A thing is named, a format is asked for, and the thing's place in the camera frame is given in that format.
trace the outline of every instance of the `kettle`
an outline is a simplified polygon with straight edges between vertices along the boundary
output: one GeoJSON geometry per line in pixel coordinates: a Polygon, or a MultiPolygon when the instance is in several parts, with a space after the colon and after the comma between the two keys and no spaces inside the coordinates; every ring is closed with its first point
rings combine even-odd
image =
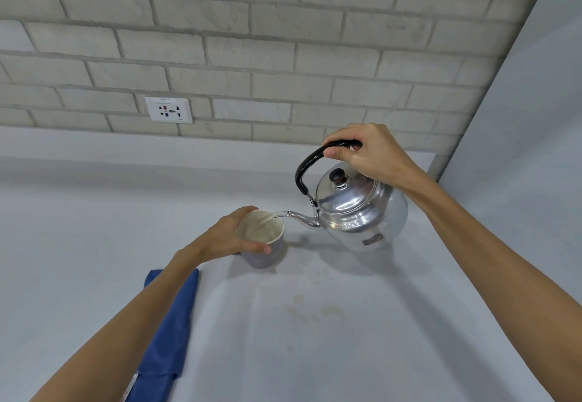
{"type": "Polygon", "coordinates": [[[408,218],[408,202],[399,190],[368,178],[346,162],[328,170],[319,181],[315,198],[303,183],[305,172],[333,146],[361,146],[358,140],[327,143],[309,155],[295,172],[295,184],[307,195],[314,216],[288,211],[286,216],[310,229],[325,229],[346,248],[374,251],[385,247],[402,231],[408,218]]]}

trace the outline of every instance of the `wall socket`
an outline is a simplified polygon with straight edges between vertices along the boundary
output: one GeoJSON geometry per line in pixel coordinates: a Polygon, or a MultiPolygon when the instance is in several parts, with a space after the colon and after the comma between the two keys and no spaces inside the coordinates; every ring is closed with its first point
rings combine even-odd
{"type": "Polygon", "coordinates": [[[192,123],[192,111],[188,99],[146,97],[145,103],[153,121],[161,123],[192,123]]]}

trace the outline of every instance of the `black handle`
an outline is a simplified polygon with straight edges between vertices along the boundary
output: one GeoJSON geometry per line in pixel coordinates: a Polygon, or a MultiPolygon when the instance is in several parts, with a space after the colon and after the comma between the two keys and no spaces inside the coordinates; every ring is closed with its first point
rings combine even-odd
{"type": "Polygon", "coordinates": [[[303,160],[303,162],[299,165],[299,167],[295,171],[295,184],[297,185],[301,193],[303,195],[307,195],[312,203],[315,202],[315,200],[313,200],[313,197],[309,195],[309,191],[307,190],[305,183],[303,183],[302,178],[303,174],[307,172],[307,169],[313,166],[317,160],[321,159],[324,156],[325,149],[334,148],[336,146],[345,146],[346,148],[349,148],[350,146],[361,146],[361,145],[362,142],[360,142],[359,140],[336,140],[334,142],[329,142],[326,145],[323,145],[313,154],[309,155],[305,160],[303,160]]]}

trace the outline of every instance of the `blue towel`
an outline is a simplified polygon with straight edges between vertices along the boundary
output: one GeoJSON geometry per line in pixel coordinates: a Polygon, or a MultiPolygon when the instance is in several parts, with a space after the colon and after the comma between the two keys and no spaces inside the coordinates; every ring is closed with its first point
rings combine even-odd
{"type": "MultiPolygon", "coordinates": [[[[156,279],[161,270],[152,270],[144,287],[156,279]]],[[[182,374],[190,336],[190,314],[194,306],[199,270],[185,281],[149,344],[137,369],[137,379],[126,402],[165,402],[174,379],[182,374]]]]}

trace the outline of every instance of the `brick wall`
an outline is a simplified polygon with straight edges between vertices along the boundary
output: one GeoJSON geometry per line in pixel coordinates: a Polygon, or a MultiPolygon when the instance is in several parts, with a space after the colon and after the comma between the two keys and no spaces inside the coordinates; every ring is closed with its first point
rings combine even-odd
{"type": "Polygon", "coordinates": [[[32,43],[0,49],[0,124],[316,144],[381,122],[438,175],[534,1],[0,0],[32,43]]]}

